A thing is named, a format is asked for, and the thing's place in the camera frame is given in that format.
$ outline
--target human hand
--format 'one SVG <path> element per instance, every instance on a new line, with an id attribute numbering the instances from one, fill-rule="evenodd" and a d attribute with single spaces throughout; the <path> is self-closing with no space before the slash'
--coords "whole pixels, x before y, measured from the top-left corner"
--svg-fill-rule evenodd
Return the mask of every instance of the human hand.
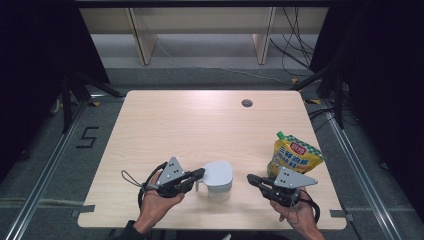
<path id="1" fill-rule="evenodd" d="M 305 188 L 300 191 L 300 198 L 309 200 L 311 199 L 306 193 Z M 287 222 L 293 227 L 294 230 L 299 232 L 306 239 L 324 239 L 324 236 L 319 231 L 314 218 L 311 205 L 299 201 L 294 207 L 286 208 L 281 206 L 275 201 L 270 201 L 274 210 L 280 213 L 280 222 L 287 219 Z"/>
<path id="2" fill-rule="evenodd" d="M 153 175 L 150 183 L 156 183 L 160 171 Z M 134 228 L 141 234 L 146 234 L 158 223 L 171 209 L 184 199 L 184 194 L 180 193 L 173 198 L 163 198 L 155 190 L 148 190 L 144 193 L 143 202 L 140 208 L 140 215 L 134 223 Z"/>

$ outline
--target person's right hand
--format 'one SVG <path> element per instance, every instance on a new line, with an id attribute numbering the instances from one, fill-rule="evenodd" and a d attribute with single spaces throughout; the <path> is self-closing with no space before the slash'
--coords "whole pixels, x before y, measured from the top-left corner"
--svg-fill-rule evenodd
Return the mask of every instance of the person's right hand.
<path id="1" fill-rule="evenodd" d="M 302 191 L 300 191 L 300 198 L 306 200 L 310 199 L 308 194 L 306 194 L 305 188 L 302 188 Z M 280 213 L 280 222 L 287 219 L 287 222 L 293 229 L 306 239 L 324 239 L 324 236 L 315 223 L 312 207 L 308 203 L 299 201 L 296 206 L 292 208 L 283 207 L 275 201 L 270 201 L 270 204 L 276 212 Z"/>

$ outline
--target red logo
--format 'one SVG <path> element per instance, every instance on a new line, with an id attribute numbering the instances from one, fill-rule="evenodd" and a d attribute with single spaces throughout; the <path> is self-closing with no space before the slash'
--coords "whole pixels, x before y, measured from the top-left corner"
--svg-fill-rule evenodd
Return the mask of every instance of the red logo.
<path id="1" fill-rule="evenodd" d="M 305 152 L 306 152 L 306 148 L 304 148 L 304 147 L 302 147 L 302 146 L 300 146 L 299 144 L 294 143 L 294 142 L 292 142 L 292 143 L 290 144 L 290 148 L 291 148 L 294 152 L 296 152 L 297 154 L 300 154 L 300 155 L 303 155 L 303 154 L 305 154 Z"/>

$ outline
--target table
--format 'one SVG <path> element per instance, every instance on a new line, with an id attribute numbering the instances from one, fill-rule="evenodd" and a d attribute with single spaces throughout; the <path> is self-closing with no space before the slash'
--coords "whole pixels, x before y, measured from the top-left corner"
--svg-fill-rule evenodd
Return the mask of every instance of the table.
<path id="1" fill-rule="evenodd" d="M 243 100 L 252 101 L 244 107 Z M 246 179 L 266 176 L 276 133 L 283 131 L 319 148 L 301 96 L 296 91 L 146 90 L 130 91 L 113 128 L 84 203 L 94 212 L 81 213 L 78 224 L 90 228 L 122 228 L 138 216 L 139 188 L 125 181 L 121 170 L 143 182 L 159 164 L 176 156 L 193 171 L 226 160 L 233 167 L 228 200 L 207 197 L 206 186 L 193 188 L 171 209 L 156 229 L 281 230 L 269 200 Z M 343 229 L 344 218 L 325 163 L 307 174 L 318 185 L 307 187 L 321 207 L 320 229 Z"/>

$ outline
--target person's left hand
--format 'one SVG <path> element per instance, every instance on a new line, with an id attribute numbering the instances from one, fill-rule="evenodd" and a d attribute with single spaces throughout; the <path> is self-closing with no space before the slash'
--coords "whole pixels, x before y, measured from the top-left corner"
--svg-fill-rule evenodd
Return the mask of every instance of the person's left hand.
<path id="1" fill-rule="evenodd" d="M 160 173 L 161 171 L 156 172 L 150 183 L 154 184 Z M 133 225 L 134 228 L 139 233 L 146 234 L 166 215 L 169 209 L 180 203 L 184 196 L 183 193 L 180 193 L 173 198 L 163 198 L 155 190 L 146 191 L 140 208 L 140 215 Z"/>

